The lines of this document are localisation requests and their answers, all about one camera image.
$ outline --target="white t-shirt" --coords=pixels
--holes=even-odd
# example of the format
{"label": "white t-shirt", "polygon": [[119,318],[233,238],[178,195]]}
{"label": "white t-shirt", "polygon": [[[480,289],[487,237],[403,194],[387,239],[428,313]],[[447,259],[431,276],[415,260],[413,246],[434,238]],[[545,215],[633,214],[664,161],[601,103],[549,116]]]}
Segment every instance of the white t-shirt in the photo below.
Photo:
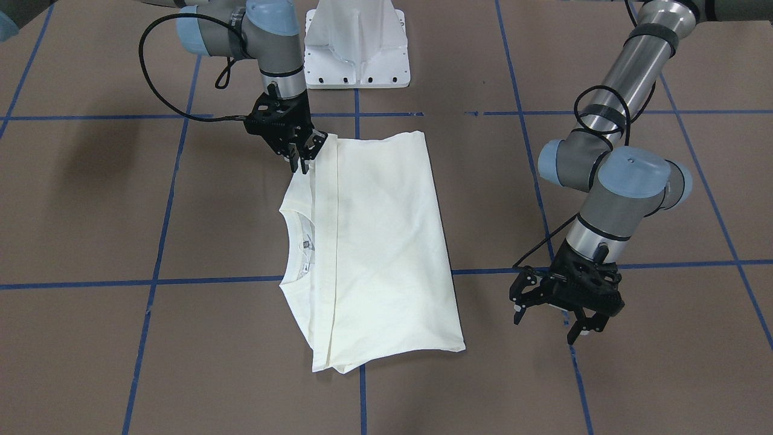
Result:
{"label": "white t-shirt", "polygon": [[280,287],[313,372],[465,349],[424,133],[329,135],[280,212],[290,239]]}

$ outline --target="black velcro strap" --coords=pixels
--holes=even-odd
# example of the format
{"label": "black velcro strap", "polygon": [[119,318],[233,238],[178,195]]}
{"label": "black velcro strap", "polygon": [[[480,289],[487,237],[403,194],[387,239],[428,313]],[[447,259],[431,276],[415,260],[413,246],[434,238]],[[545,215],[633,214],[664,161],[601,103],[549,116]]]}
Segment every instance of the black velcro strap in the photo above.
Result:
{"label": "black velcro strap", "polygon": [[585,115],[601,116],[604,119],[614,122],[614,124],[617,125],[619,129],[624,129],[628,127],[625,122],[625,115],[603,104],[589,104],[585,108],[585,110],[583,110],[582,113],[580,113],[580,116],[585,116]]}
{"label": "black velcro strap", "polygon": [[587,229],[589,229],[589,230],[593,231],[594,233],[596,233],[596,234],[600,235],[601,237],[606,237],[606,238],[608,238],[609,240],[615,240],[615,241],[629,241],[629,240],[631,240],[631,236],[628,236],[628,237],[621,237],[621,236],[619,236],[619,235],[613,235],[613,234],[609,234],[609,233],[607,233],[606,231],[602,231],[602,230],[600,230],[600,229],[596,228],[595,226],[593,226],[593,225],[589,224],[589,223],[588,223],[586,220],[584,220],[584,219],[582,218],[582,215],[581,215],[581,214],[578,214],[578,215],[577,215],[577,220],[578,220],[578,221],[579,221],[579,222],[580,222],[580,223],[581,223],[581,224],[582,224],[582,225],[583,225],[585,228],[587,228]]}
{"label": "black velcro strap", "polygon": [[303,71],[303,65],[301,65],[300,67],[292,71],[288,71],[286,73],[269,73],[268,71],[264,71],[262,68],[260,70],[261,70],[261,74],[263,74],[266,77],[290,77]]}
{"label": "black velcro strap", "polygon": [[642,35],[657,36],[660,39],[663,39],[671,46],[671,57],[676,54],[676,48],[679,47],[679,36],[668,27],[652,23],[639,24],[633,29],[631,34],[628,35],[628,39],[626,39],[625,42],[627,43],[632,38]]}
{"label": "black velcro strap", "polygon": [[[244,6],[234,9],[233,12],[231,12],[231,18],[229,22],[229,24],[231,24],[231,26],[236,29],[237,33],[241,35],[242,38],[244,38],[242,33],[242,21],[244,20],[244,13],[246,10],[247,9]],[[239,39],[239,36],[236,35],[236,33],[231,31],[228,32],[228,44],[231,48],[231,56],[234,60],[252,59],[249,54],[242,50],[241,40]]]}

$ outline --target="black cable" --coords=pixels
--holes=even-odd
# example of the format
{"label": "black cable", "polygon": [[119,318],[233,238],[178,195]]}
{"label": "black cable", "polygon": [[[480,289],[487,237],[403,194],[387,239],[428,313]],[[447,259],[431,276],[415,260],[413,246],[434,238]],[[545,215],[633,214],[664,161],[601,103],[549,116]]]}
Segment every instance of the black cable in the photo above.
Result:
{"label": "black cable", "polygon": [[525,260],[525,259],[529,258],[529,255],[532,255],[534,252],[536,252],[536,250],[537,250],[537,249],[539,249],[539,248],[542,248],[542,245],[546,244],[546,243],[547,243],[547,241],[549,241],[549,240],[550,240],[551,238],[553,238],[553,237],[554,237],[556,234],[560,233],[560,232],[561,232],[561,230],[563,230],[563,229],[564,229],[564,228],[566,228],[566,227],[567,227],[569,224],[571,224],[571,223],[572,223],[572,221],[573,221],[573,220],[574,220],[576,217],[577,217],[577,214],[575,214],[574,216],[570,217],[570,218],[569,218],[569,220],[567,220],[566,222],[564,222],[563,224],[561,224],[561,226],[560,226],[560,227],[556,228],[556,229],[555,229],[555,230],[554,230],[552,233],[550,233],[550,234],[549,234],[547,237],[545,237],[544,239],[542,239],[542,241],[541,241],[540,243],[537,243],[535,247],[531,248],[531,249],[530,249],[530,250],[529,250],[529,251],[528,251],[526,254],[524,254],[524,255],[523,255],[523,257],[521,257],[520,259],[518,259],[518,261],[516,262],[516,264],[512,265],[512,268],[513,268],[513,269],[518,269],[518,266],[520,266],[520,265],[521,265],[521,263],[523,262],[523,260]]}
{"label": "black cable", "polygon": [[657,85],[657,83],[658,82],[652,83],[652,89],[649,90],[649,95],[647,95],[647,99],[644,100],[644,104],[642,104],[642,108],[638,110],[638,113],[636,114],[636,116],[634,116],[633,119],[631,120],[632,124],[636,122],[639,116],[642,116],[642,113],[644,113],[644,109],[647,108],[647,104],[649,104],[649,101],[652,100],[652,96],[655,94],[655,86]]}
{"label": "black cable", "polygon": [[625,3],[625,10],[628,11],[628,17],[631,19],[631,22],[633,23],[633,26],[638,26],[638,23],[636,22],[636,17],[633,16],[633,10],[631,9],[631,3],[628,3],[628,0],[623,0]]}
{"label": "black cable", "polygon": [[[217,80],[215,80],[215,89],[223,90],[228,87],[228,84],[231,82],[231,68],[236,62],[238,62],[238,60],[232,57],[226,59],[226,67],[223,68],[223,71],[220,72],[220,75],[217,76]],[[225,83],[220,84],[224,77],[226,79]]]}
{"label": "black cable", "polygon": [[[623,106],[623,112],[625,113],[625,125],[624,126],[618,126],[615,129],[612,130],[596,130],[594,128],[591,128],[588,124],[585,124],[585,121],[582,120],[582,117],[589,114],[580,115],[580,100],[582,100],[582,97],[585,95],[590,94],[592,91],[596,91],[597,89],[601,89],[603,91],[607,91],[610,94],[614,95],[618,101],[620,101],[620,104]],[[577,99],[574,100],[574,118],[577,119],[577,123],[582,126],[582,128],[588,130],[589,132],[593,132],[599,135],[612,135],[615,133],[623,132],[625,130],[625,143],[624,146],[628,146],[628,144],[631,141],[631,110],[628,108],[628,104],[625,103],[625,98],[623,98],[622,95],[620,95],[619,92],[617,92],[614,88],[609,87],[605,84],[597,84],[595,86],[591,86],[585,91],[582,91],[580,95],[577,96]]]}
{"label": "black cable", "polygon": [[185,113],[184,111],[178,109],[175,107],[172,103],[166,100],[166,98],[161,96],[161,93],[158,92],[158,90],[153,85],[153,81],[150,78],[150,75],[148,74],[148,68],[145,66],[145,41],[148,38],[148,35],[150,35],[150,32],[153,31],[159,24],[163,22],[167,22],[169,20],[173,19],[180,19],[180,18],[196,18],[196,19],[203,19],[205,21],[214,22],[215,24],[218,24],[222,27],[225,27],[228,29],[229,32],[232,32],[236,34],[239,37],[239,41],[241,44],[241,49],[245,53],[247,52],[247,41],[244,40],[244,38],[237,32],[235,28],[230,26],[226,22],[222,22],[216,18],[213,18],[208,15],[202,15],[202,14],[191,14],[191,13],[185,13],[185,14],[171,14],[167,16],[163,16],[148,26],[147,29],[142,33],[142,37],[140,38],[139,43],[139,57],[140,57],[140,67],[142,68],[142,75],[145,76],[145,81],[148,82],[148,86],[150,87],[150,90],[153,91],[153,94],[161,100],[162,103],[166,105],[166,107],[172,109],[175,113],[178,115],[181,115],[184,118],[192,119],[193,121],[199,121],[199,122],[221,122],[221,121],[243,121],[247,118],[246,115],[228,115],[228,116],[221,116],[219,118],[201,118],[199,116],[191,115],[190,113]]}

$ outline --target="blue tape line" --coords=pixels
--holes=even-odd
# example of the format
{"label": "blue tape line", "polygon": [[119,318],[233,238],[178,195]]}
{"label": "blue tape line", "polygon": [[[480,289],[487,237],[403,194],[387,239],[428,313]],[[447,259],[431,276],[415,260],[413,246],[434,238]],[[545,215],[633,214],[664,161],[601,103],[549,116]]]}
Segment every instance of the blue tape line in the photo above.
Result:
{"label": "blue tape line", "polygon": [[[499,20],[499,31],[502,34],[502,44],[505,48],[505,57],[507,58],[507,67],[510,70],[510,81],[512,82],[512,93],[513,96],[516,98],[516,107],[518,108],[518,117],[521,123],[521,131],[523,133],[523,141],[526,145],[526,156],[529,159],[529,169],[532,173],[532,179],[534,182],[534,190],[536,193],[536,202],[537,205],[540,207],[540,213],[542,214],[542,223],[545,229],[545,237],[548,237],[550,235],[550,230],[548,229],[548,223],[547,223],[547,216],[545,214],[545,206],[542,201],[542,193],[540,192],[540,182],[537,179],[536,175],[536,167],[534,166],[534,158],[532,157],[532,151],[531,151],[531,145],[529,141],[529,133],[526,130],[526,119],[523,116],[523,106],[521,105],[521,97],[520,93],[518,92],[518,83],[516,81],[516,72],[515,68],[512,65],[512,58],[510,56],[510,47],[507,43],[507,34],[505,32],[505,23],[502,20],[502,9],[499,6],[499,0],[494,0],[495,6],[496,6],[496,15],[497,19]],[[550,240],[547,241],[547,251],[550,253],[550,257],[553,258],[553,244],[550,242]]]}
{"label": "blue tape line", "polygon": [[513,268],[502,269],[456,269],[451,270],[452,275],[493,275],[496,273],[516,273]]}
{"label": "blue tape line", "polygon": [[[552,261],[553,257],[554,257],[554,254],[553,254],[553,244],[550,242],[550,237],[549,237],[550,236],[550,229],[549,229],[549,225],[547,223],[547,215],[545,213],[545,207],[544,207],[544,204],[543,204],[543,201],[542,201],[542,194],[540,192],[540,183],[539,183],[539,180],[537,179],[537,176],[536,176],[536,168],[534,166],[534,158],[532,157],[531,145],[529,143],[529,133],[526,130],[526,118],[523,115],[523,106],[521,105],[521,99],[520,99],[520,95],[519,95],[519,92],[518,92],[518,84],[516,82],[515,68],[512,65],[512,58],[510,56],[510,48],[509,48],[508,43],[507,43],[507,35],[506,35],[506,32],[505,32],[505,24],[504,24],[504,22],[502,20],[502,8],[499,6],[499,0],[494,0],[494,3],[496,5],[496,15],[497,15],[497,18],[499,19],[499,30],[502,33],[502,44],[505,47],[505,55],[507,57],[507,66],[510,69],[510,80],[512,81],[512,92],[514,93],[514,95],[516,97],[516,107],[517,107],[518,112],[519,112],[518,118],[519,118],[519,120],[521,122],[521,129],[523,130],[523,141],[524,141],[524,144],[526,145],[526,155],[529,158],[529,168],[531,169],[532,178],[533,178],[533,181],[534,181],[534,191],[535,191],[535,194],[536,194],[537,204],[540,206],[540,213],[542,214],[543,226],[545,228],[545,236],[548,237],[547,251],[548,251],[548,254],[550,255],[550,260]],[[574,374],[575,374],[575,376],[577,378],[577,389],[578,389],[578,391],[580,393],[580,399],[581,399],[581,403],[582,403],[583,414],[585,416],[585,426],[587,428],[588,435],[593,435],[593,423],[592,423],[592,420],[591,420],[590,410],[587,407],[587,399],[585,397],[585,387],[584,387],[583,382],[582,382],[582,374],[580,373],[580,367],[577,364],[577,358],[576,358],[576,355],[574,353],[574,348],[571,347],[571,346],[570,346],[570,352],[571,352],[571,357],[572,357],[572,364],[574,366]]]}
{"label": "blue tape line", "polygon": [[365,113],[360,112],[359,116],[364,118],[389,118],[392,116],[424,116],[424,112],[422,111],[395,111],[395,112],[373,111],[373,112],[365,112]]}
{"label": "blue tape line", "polygon": [[[534,115],[573,115],[568,110],[526,110],[519,111],[466,111],[465,115],[471,116],[534,116]],[[673,110],[647,110],[645,115],[673,115]],[[727,109],[727,110],[680,110],[682,115],[773,115],[773,110],[768,109]],[[200,118],[212,118],[211,113],[192,114]],[[389,118],[389,117],[411,117],[424,116],[422,111],[395,111],[395,112],[370,112],[360,113],[362,118]],[[322,112],[312,113],[313,118],[354,118],[355,114],[346,112]],[[0,116],[2,121],[70,121],[70,120],[101,120],[101,119],[177,119],[182,116],[177,114],[167,115],[52,115],[52,116]]]}
{"label": "blue tape line", "polygon": [[682,115],[768,115],[773,114],[773,110],[751,109],[751,110],[678,110],[675,111]]}
{"label": "blue tape line", "polygon": [[585,427],[587,428],[587,434],[593,435],[593,421],[591,420],[591,411],[587,406],[587,397],[585,395],[585,384],[582,380],[582,373],[580,373],[580,366],[577,363],[577,352],[574,350],[574,346],[569,346],[569,353],[572,357],[572,367],[574,367],[574,377],[577,380],[577,391],[580,393],[580,404],[582,405],[582,412],[585,415]]}
{"label": "blue tape line", "polygon": [[312,113],[312,118],[354,118],[353,113]]}
{"label": "blue tape line", "polygon": [[[716,261],[716,262],[673,262],[673,263],[632,263],[618,265],[619,269],[689,269],[695,267],[728,267],[736,265],[773,265],[773,259]],[[547,271],[547,267],[535,267],[535,270]],[[498,269],[455,269],[452,275],[496,275],[516,273],[510,268]],[[123,281],[83,281],[68,283],[19,283],[0,284],[0,290],[24,289],[75,289],[83,287],[121,287],[121,286],[177,286],[184,284],[221,284],[221,283],[260,283],[279,282],[282,275],[267,276],[216,276],[210,278],[171,278],[171,279],[128,279]]]}
{"label": "blue tape line", "polygon": [[130,287],[150,286],[152,279],[130,279],[125,281],[86,281],[82,283],[26,283],[0,284],[0,290],[31,290],[31,289],[78,289],[84,287]]}
{"label": "blue tape line", "polygon": [[359,367],[359,432],[368,434],[368,404],[366,402],[365,365]]}
{"label": "blue tape line", "polygon": [[689,267],[718,267],[736,265],[734,261],[715,262],[673,262],[673,263],[640,263],[618,265],[618,269],[678,269]]}
{"label": "blue tape line", "polygon": [[223,284],[223,283],[261,283],[261,282],[279,282],[284,278],[282,275],[272,276],[228,276],[223,278],[189,278],[189,279],[159,279],[160,286],[177,286],[180,284]]}
{"label": "blue tape line", "polygon": [[[199,77],[199,67],[201,66],[201,56],[196,57],[196,67],[193,70],[193,78],[191,80],[190,92],[188,94],[188,106],[186,112],[191,111],[193,106],[193,95],[196,93],[196,81]],[[172,203],[175,199],[175,182],[177,180],[177,172],[180,169],[180,159],[182,157],[182,151],[185,148],[186,136],[188,133],[188,124],[190,120],[185,118],[182,122],[182,131],[180,133],[180,142],[177,147],[177,157],[175,159],[175,169],[172,172],[172,184],[169,186],[169,197],[166,201],[166,212],[164,213],[164,223],[161,229],[161,237],[158,240],[158,255],[155,261],[155,267],[153,269],[153,281],[154,284],[150,287],[148,292],[148,304],[145,308],[145,320],[142,323],[142,334],[140,336],[140,344],[137,350],[137,361],[135,362],[135,372],[131,379],[131,389],[129,391],[129,400],[126,405],[126,416],[124,418],[124,429],[121,432],[122,435],[129,434],[129,426],[131,425],[131,414],[134,412],[135,398],[137,396],[137,386],[140,379],[140,371],[142,370],[142,359],[145,355],[145,343],[148,340],[148,330],[150,329],[150,316],[152,313],[153,301],[155,300],[155,290],[158,286],[158,274],[161,271],[161,261],[164,255],[164,244],[166,243],[167,230],[169,229],[169,218],[172,216]]]}
{"label": "blue tape line", "polygon": [[[200,118],[212,118],[210,113],[200,114]],[[131,119],[184,119],[177,114],[170,115],[53,115],[53,116],[12,116],[9,121],[110,121]]]}
{"label": "blue tape line", "polygon": [[[354,139],[359,137],[359,89],[354,90]],[[365,383],[365,365],[359,367],[359,432],[361,435],[368,434],[368,402],[367,388]]]}
{"label": "blue tape line", "polygon": [[706,178],[706,175],[703,173],[703,167],[700,165],[700,161],[698,160],[698,155],[695,152],[695,148],[693,147],[693,141],[690,140],[690,135],[687,133],[687,128],[684,125],[684,121],[682,120],[682,115],[679,113],[679,110],[676,108],[676,102],[674,101],[674,97],[671,94],[671,90],[669,89],[669,85],[666,83],[666,78],[663,76],[663,74],[660,74],[660,80],[663,84],[663,89],[666,90],[666,95],[669,98],[669,101],[671,102],[671,106],[674,109],[674,112],[676,114],[676,120],[679,122],[679,128],[682,129],[682,134],[684,135],[684,140],[687,143],[687,148],[690,149],[690,155],[693,157],[693,162],[695,163],[695,167],[698,170],[698,175],[700,176],[700,180],[703,183],[703,187],[706,189],[706,193],[709,196],[709,201],[711,202],[711,207],[714,210],[714,214],[717,216],[717,220],[719,221],[720,228],[722,228],[722,234],[725,237],[725,241],[727,242],[727,247],[730,248],[730,253],[733,256],[733,260],[737,263],[738,267],[738,273],[741,275],[741,281],[744,282],[744,287],[746,287],[746,293],[749,295],[749,300],[751,301],[751,305],[754,307],[754,312],[757,314],[757,319],[760,322],[760,325],[762,326],[762,330],[765,334],[765,337],[768,339],[768,345],[770,346],[771,350],[773,350],[773,336],[771,336],[770,328],[768,328],[768,322],[765,321],[764,315],[762,314],[762,310],[760,309],[759,303],[757,302],[757,297],[754,295],[754,291],[751,289],[751,285],[749,284],[749,281],[746,277],[746,272],[744,271],[743,266],[740,264],[740,259],[738,258],[738,253],[735,249],[735,246],[733,244],[733,240],[730,238],[730,232],[727,230],[727,226],[724,223],[724,219],[722,218],[722,214],[720,213],[720,208],[717,206],[717,201],[714,199],[714,195],[711,192],[711,188],[709,187],[709,182]]}
{"label": "blue tape line", "polygon": [[359,89],[354,90],[354,139],[359,137]]}
{"label": "blue tape line", "polygon": [[2,139],[2,136],[5,134],[5,129],[8,127],[9,118],[13,113],[13,109],[16,107],[16,102],[19,100],[19,95],[22,93],[22,88],[24,88],[24,82],[27,81],[29,70],[32,68],[32,62],[35,61],[35,56],[38,54],[40,43],[43,41],[43,37],[46,35],[46,30],[48,29],[49,22],[51,21],[51,14],[53,14],[53,8],[54,5],[49,6],[48,13],[46,14],[46,20],[43,21],[43,27],[40,29],[40,34],[38,35],[38,40],[35,41],[35,46],[32,48],[32,53],[29,54],[27,66],[24,68],[22,78],[19,79],[19,84],[16,86],[16,91],[14,92],[13,98],[11,99],[11,105],[8,107],[8,111],[5,113],[5,120],[2,122],[2,125],[0,125],[0,139]]}

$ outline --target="blue tape grid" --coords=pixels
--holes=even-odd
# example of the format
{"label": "blue tape grid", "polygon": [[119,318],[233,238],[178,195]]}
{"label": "blue tape grid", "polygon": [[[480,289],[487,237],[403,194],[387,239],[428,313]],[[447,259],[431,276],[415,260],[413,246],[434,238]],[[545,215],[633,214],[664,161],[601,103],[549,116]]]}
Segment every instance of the blue tape grid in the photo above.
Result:
{"label": "blue tape grid", "polygon": [[[193,79],[191,80],[191,87],[188,94],[188,105],[186,107],[186,113],[190,113],[193,106],[193,95],[196,93],[196,80],[199,77],[199,67],[201,66],[201,56],[196,57],[196,66],[193,70]],[[164,244],[166,243],[166,234],[169,229],[169,218],[172,216],[172,203],[175,199],[175,183],[177,181],[177,172],[180,169],[180,159],[182,158],[182,151],[185,148],[186,136],[188,134],[188,124],[190,120],[188,118],[182,121],[182,131],[180,133],[180,142],[177,147],[177,158],[175,159],[175,169],[172,172],[172,185],[169,187],[169,196],[166,201],[166,212],[164,213],[164,223],[161,227],[161,237],[158,240],[158,255],[155,260],[155,267],[153,268],[153,279],[148,292],[148,304],[145,307],[145,321],[142,324],[142,334],[140,336],[140,344],[137,350],[137,361],[135,362],[135,373],[131,380],[131,388],[129,390],[129,400],[126,405],[126,415],[124,417],[124,429],[121,431],[122,435],[129,434],[129,426],[131,425],[131,414],[135,407],[135,398],[137,396],[137,387],[140,380],[140,371],[142,369],[142,358],[145,355],[145,343],[148,340],[148,329],[150,328],[150,317],[152,313],[153,301],[155,299],[155,290],[158,286],[158,274],[161,272],[161,261],[164,257]]]}
{"label": "blue tape grid", "polygon": [[[526,116],[534,116],[534,115],[572,115],[572,111],[524,111],[523,107],[521,105],[517,81],[516,81],[516,74],[515,74],[515,67],[512,64],[512,58],[509,53],[509,45],[507,43],[507,36],[506,31],[504,28],[504,23],[502,20],[502,12],[499,5],[499,0],[495,0],[495,6],[497,11],[497,16],[499,20],[499,27],[502,34],[502,43],[505,50],[505,55],[508,61],[508,67],[510,72],[510,77],[512,81],[512,88],[513,88],[513,95],[516,99],[516,107],[518,108],[517,111],[467,111],[465,114],[467,115],[473,115],[473,116],[517,116],[519,118],[519,122],[521,124],[521,129],[523,132],[524,142],[526,145],[526,150],[528,152],[529,157],[529,164],[530,169],[533,174],[534,179],[534,188],[536,193],[536,198],[538,201],[538,205],[540,207],[540,211],[542,213],[543,217],[543,226],[545,227],[546,234],[549,233],[548,225],[547,225],[547,217],[545,215],[544,206],[542,202],[542,197],[540,193],[539,188],[539,182],[536,177],[536,170],[532,158],[532,153],[530,149],[530,141],[528,132],[526,130]],[[9,106],[8,111],[6,112],[5,116],[0,116],[0,120],[2,120],[2,125],[0,125],[0,138],[5,133],[5,129],[7,128],[7,125],[9,122],[30,122],[30,121],[67,121],[67,120],[86,120],[86,121],[97,121],[97,120],[128,120],[128,119],[175,119],[175,118],[181,118],[178,115],[62,115],[62,116],[13,116],[13,111],[16,106],[16,103],[19,99],[19,95],[22,92],[22,89],[24,87],[24,83],[26,82],[26,78],[29,75],[29,71],[32,67],[32,64],[35,60],[36,54],[38,53],[38,50],[40,48],[41,42],[43,41],[43,37],[46,34],[46,30],[48,29],[49,21],[51,18],[51,15],[53,14],[54,7],[50,7],[48,13],[46,14],[45,21],[43,23],[43,27],[40,30],[40,34],[38,36],[38,39],[36,40],[36,44],[32,50],[32,53],[30,54],[29,60],[26,64],[26,67],[24,69],[24,72],[22,73],[22,77],[19,80],[19,84],[15,90],[12,102]],[[192,107],[192,101],[193,96],[195,94],[195,87],[196,87],[196,80],[199,73],[199,65],[200,65],[200,58],[196,61],[196,69],[194,70],[191,88],[189,92],[189,103],[187,107],[187,111],[191,110]],[[728,247],[730,248],[731,254],[733,256],[733,261],[719,261],[719,262],[671,262],[671,263],[648,263],[648,264],[629,264],[629,265],[620,265],[620,269],[665,269],[665,268],[690,268],[690,267],[718,267],[718,266],[734,266],[737,268],[739,274],[741,275],[741,278],[744,282],[744,286],[747,290],[747,294],[749,295],[749,298],[752,302],[752,305],[754,307],[755,313],[758,316],[758,319],[760,321],[760,324],[762,326],[762,329],[766,335],[766,338],[768,339],[768,343],[771,345],[771,349],[773,349],[773,338],[771,338],[771,332],[768,328],[768,325],[765,321],[765,318],[760,310],[760,307],[758,305],[758,302],[756,300],[756,297],[754,296],[754,292],[751,288],[751,285],[748,282],[748,279],[746,277],[745,271],[743,266],[744,265],[773,265],[773,259],[757,259],[757,260],[740,260],[737,255],[737,251],[734,247],[734,244],[730,238],[730,234],[727,230],[727,227],[724,223],[724,219],[721,216],[719,207],[717,206],[716,201],[714,200],[713,194],[711,193],[709,184],[707,182],[707,179],[705,175],[703,174],[702,167],[700,165],[700,161],[698,159],[698,156],[695,152],[695,149],[693,148],[693,144],[690,140],[690,136],[686,130],[686,127],[683,123],[682,116],[681,115],[742,115],[742,114],[773,114],[773,110],[679,110],[676,107],[676,103],[673,99],[673,96],[671,95],[670,89],[668,87],[668,84],[666,83],[666,80],[664,76],[661,74],[661,81],[663,84],[663,87],[666,91],[666,94],[669,98],[669,101],[672,105],[672,110],[651,110],[646,111],[645,113],[648,114],[661,114],[661,115],[675,115],[677,117],[677,120],[679,122],[679,126],[682,129],[682,133],[684,135],[685,141],[690,149],[690,153],[693,157],[693,161],[696,164],[696,167],[698,169],[701,181],[703,182],[704,187],[707,190],[707,193],[710,198],[710,202],[712,204],[712,207],[714,209],[715,215],[717,216],[717,220],[720,223],[720,226],[722,228],[724,237],[728,243]],[[317,113],[313,114],[312,116],[316,118],[325,118],[325,117],[347,117],[347,118],[354,118],[355,119],[355,133],[356,138],[359,139],[360,137],[360,128],[359,128],[359,120],[362,117],[396,117],[396,116],[424,116],[423,112],[373,112],[373,113],[362,113],[359,110],[359,90],[354,91],[355,95],[355,111],[353,113],[348,112],[334,112],[334,113]],[[212,115],[208,114],[201,114],[199,116],[208,117]],[[203,283],[249,283],[249,282],[261,282],[261,281],[280,281],[281,276],[242,276],[242,277],[213,277],[213,278],[195,278],[195,279],[160,279],[158,277],[158,274],[160,272],[160,265],[162,261],[163,256],[163,249],[165,244],[165,238],[166,238],[166,232],[169,227],[169,218],[171,216],[172,211],[172,202],[174,199],[174,189],[175,189],[175,179],[177,172],[179,171],[179,163],[180,159],[182,157],[182,151],[185,144],[186,139],[186,133],[187,133],[187,127],[188,127],[189,120],[184,119],[183,120],[183,126],[182,126],[182,132],[180,136],[180,142],[178,147],[178,153],[177,158],[175,161],[175,169],[172,175],[172,185],[170,186],[169,190],[169,198],[167,202],[167,208],[165,212],[165,218],[164,223],[162,225],[162,235],[161,239],[159,240],[159,246],[158,246],[158,256],[156,259],[154,272],[153,272],[153,278],[152,279],[146,279],[146,280],[118,280],[118,281],[93,281],[93,282],[80,282],[80,283],[22,283],[22,284],[0,284],[0,290],[12,290],[12,289],[62,289],[62,288],[75,288],[75,287],[109,287],[109,286],[150,286],[150,291],[148,294],[148,303],[146,308],[146,314],[145,314],[145,321],[143,323],[143,329],[141,333],[141,339],[140,344],[138,348],[138,358],[135,363],[135,373],[134,377],[132,379],[131,384],[131,390],[129,395],[129,400],[127,404],[127,412],[126,416],[124,418],[124,429],[123,434],[128,434],[128,429],[131,423],[131,414],[134,407],[134,400],[137,393],[137,387],[138,387],[138,381],[139,381],[139,375],[141,371],[141,363],[142,363],[142,357],[144,354],[145,349],[145,342],[147,340],[148,335],[148,329],[150,324],[150,316],[151,316],[151,308],[153,304],[153,300],[155,298],[155,290],[158,286],[168,286],[168,285],[180,285],[180,284],[203,284]],[[551,245],[548,246],[550,257],[553,258],[553,247]],[[454,275],[474,275],[474,274],[497,274],[497,273],[514,273],[511,269],[458,269],[454,270]],[[565,319],[565,323],[568,325],[568,318]],[[577,387],[581,396],[581,402],[583,406],[583,411],[586,419],[586,426],[587,431],[589,434],[593,433],[593,425],[591,420],[591,415],[587,407],[587,399],[584,393],[584,385],[582,382],[582,375],[579,368],[579,365],[577,363],[577,353],[574,350],[574,347],[570,347],[570,356],[572,359],[572,364],[574,366],[575,375],[577,377]],[[365,365],[361,366],[359,369],[360,374],[360,417],[361,417],[361,433],[365,435],[367,433],[367,407],[366,407],[366,367]]]}

